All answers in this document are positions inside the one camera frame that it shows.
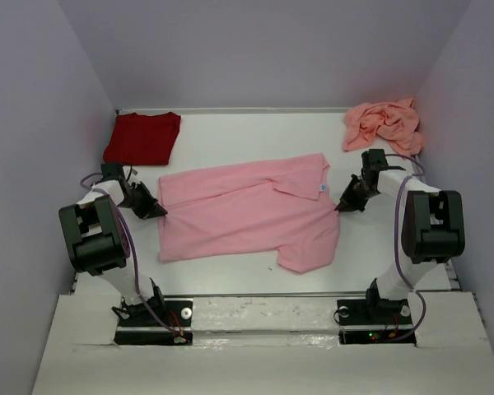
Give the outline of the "pink t-shirt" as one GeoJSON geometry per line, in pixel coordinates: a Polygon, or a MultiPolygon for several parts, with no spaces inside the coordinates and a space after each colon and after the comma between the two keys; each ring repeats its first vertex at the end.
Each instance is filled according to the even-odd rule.
{"type": "Polygon", "coordinates": [[[161,177],[161,261],[275,251],[291,272],[330,265],[340,230],[329,169],[317,153],[161,177]]]}

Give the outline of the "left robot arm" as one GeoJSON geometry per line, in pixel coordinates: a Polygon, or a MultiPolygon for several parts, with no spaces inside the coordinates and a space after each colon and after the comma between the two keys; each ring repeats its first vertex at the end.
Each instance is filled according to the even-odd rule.
{"type": "Polygon", "coordinates": [[[76,272],[99,277],[120,293],[121,306],[113,308],[120,319],[168,328],[162,321],[168,313],[164,296],[151,278],[140,274],[136,246],[121,210],[131,210],[140,220],[160,218],[168,211],[123,165],[104,163],[98,175],[90,186],[90,176],[81,180],[87,190],[81,201],[58,211],[69,260],[76,272]]]}

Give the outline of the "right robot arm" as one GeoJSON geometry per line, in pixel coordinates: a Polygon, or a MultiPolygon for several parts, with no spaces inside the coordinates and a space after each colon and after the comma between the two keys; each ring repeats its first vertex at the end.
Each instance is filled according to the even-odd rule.
{"type": "Polygon", "coordinates": [[[408,295],[436,265],[461,255],[465,248],[463,201],[459,192],[423,183],[420,174],[390,165],[382,149],[361,155],[336,209],[364,211],[368,201],[385,195],[395,201],[394,262],[374,279],[362,299],[338,302],[342,324],[381,325],[396,317],[410,321],[408,295]]]}

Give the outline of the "red folded t-shirt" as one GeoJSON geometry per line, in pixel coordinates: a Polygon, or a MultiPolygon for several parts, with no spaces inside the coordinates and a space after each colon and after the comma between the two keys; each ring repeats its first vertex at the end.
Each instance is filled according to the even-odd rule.
{"type": "Polygon", "coordinates": [[[172,112],[117,115],[103,160],[123,165],[168,165],[180,124],[181,117],[172,112]]]}

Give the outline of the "salmon crumpled t-shirt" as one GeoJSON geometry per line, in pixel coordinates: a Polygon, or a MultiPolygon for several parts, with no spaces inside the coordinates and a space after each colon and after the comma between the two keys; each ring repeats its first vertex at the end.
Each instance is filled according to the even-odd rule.
{"type": "Polygon", "coordinates": [[[377,137],[403,156],[417,156],[424,147],[424,137],[417,130],[420,118],[413,98],[360,104],[345,113],[344,123],[344,151],[368,148],[377,137]]]}

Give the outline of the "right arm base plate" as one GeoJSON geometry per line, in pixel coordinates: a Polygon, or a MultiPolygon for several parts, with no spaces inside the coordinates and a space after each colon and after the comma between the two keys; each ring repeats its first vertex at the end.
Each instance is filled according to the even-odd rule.
{"type": "Polygon", "coordinates": [[[341,299],[333,313],[338,340],[343,346],[416,344],[408,301],[371,302],[366,298],[341,299]]]}

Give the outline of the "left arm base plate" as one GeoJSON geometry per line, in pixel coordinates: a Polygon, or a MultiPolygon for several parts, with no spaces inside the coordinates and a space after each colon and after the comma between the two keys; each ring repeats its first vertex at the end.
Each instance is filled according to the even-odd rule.
{"type": "Polygon", "coordinates": [[[165,324],[160,325],[144,309],[132,317],[121,303],[113,307],[117,316],[114,342],[121,346],[191,346],[193,343],[193,300],[167,298],[166,309],[153,307],[156,316],[165,324]]]}

